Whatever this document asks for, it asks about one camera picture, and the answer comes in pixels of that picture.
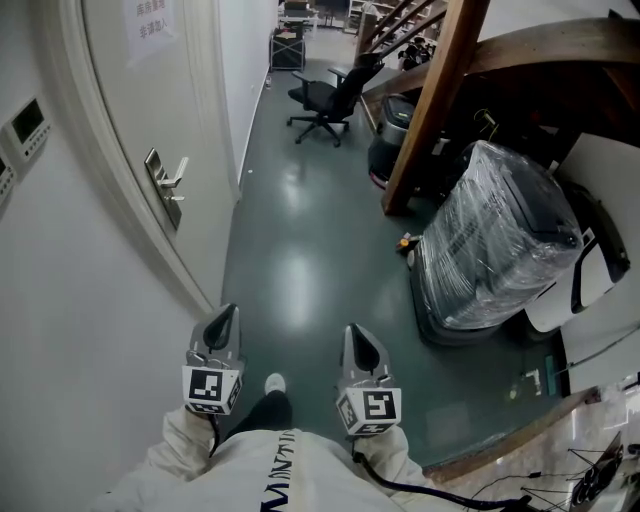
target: chair armrest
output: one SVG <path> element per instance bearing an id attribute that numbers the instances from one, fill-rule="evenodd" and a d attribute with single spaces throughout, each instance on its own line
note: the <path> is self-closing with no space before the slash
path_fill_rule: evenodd
<path id="1" fill-rule="evenodd" d="M 300 71 L 294 71 L 291 74 L 302 82 L 302 108 L 309 110 L 309 84 L 313 83 L 313 80 L 305 78 Z"/>
<path id="2" fill-rule="evenodd" d="M 336 75 L 338 77 L 338 87 L 340 87 L 342 85 L 342 81 L 345 78 L 347 78 L 347 73 L 345 73 L 341 69 L 329 68 L 327 71 L 329 71 L 329 73 L 333 73 L 334 75 Z"/>

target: plastic wrap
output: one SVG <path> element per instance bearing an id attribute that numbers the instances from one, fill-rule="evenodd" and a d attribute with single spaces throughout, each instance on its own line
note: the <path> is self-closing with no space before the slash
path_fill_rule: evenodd
<path id="1" fill-rule="evenodd" d="M 448 329 L 498 325 L 570 268 L 578 222 L 558 184 L 531 160 L 484 141 L 456 161 L 462 176 L 418 247 L 422 299 Z"/>

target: chair seat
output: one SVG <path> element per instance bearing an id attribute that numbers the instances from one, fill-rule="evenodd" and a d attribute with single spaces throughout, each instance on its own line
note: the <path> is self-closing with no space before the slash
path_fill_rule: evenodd
<path id="1" fill-rule="evenodd" d="M 329 106 L 329 98 L 336 91 L 333 85 L 329 85 L 326 82 L 311 82 L 309 84 L 309 109 L 314 112 L 322 112 Z M 302 87 L 291 89 L 289 91 L 289 97 L 298 103 L 304 103 L 304 95 L 302 93 Z"/>

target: white shoe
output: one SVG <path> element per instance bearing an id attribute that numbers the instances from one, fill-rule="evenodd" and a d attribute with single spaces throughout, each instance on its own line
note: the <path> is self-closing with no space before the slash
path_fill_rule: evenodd
<path id="1" fill-rule="evenodd" d="M 267 377 L 264 383 L 264 394 L 268 395 L 272 391 L 282 391 L 286 393 L 287 385 L 284 383 L 284 377 L 279 373 L 272 373 Z"/>

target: thermostat screen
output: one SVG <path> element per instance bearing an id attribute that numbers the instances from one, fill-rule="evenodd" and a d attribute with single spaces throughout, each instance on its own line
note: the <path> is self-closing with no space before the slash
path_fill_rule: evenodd
<path id="1" fill-rule="evenodd" d="M 38 102 L 33 100 L 18 114 L 18 117 L 16 117 L 11 124 L 18 135 L 18 139 L 20 139 L 20 143 L 24 144 L 29 138 L 29 135 L 40 126 L 42 121 L 44 121 L 44 117 L 40 111 Z"/>

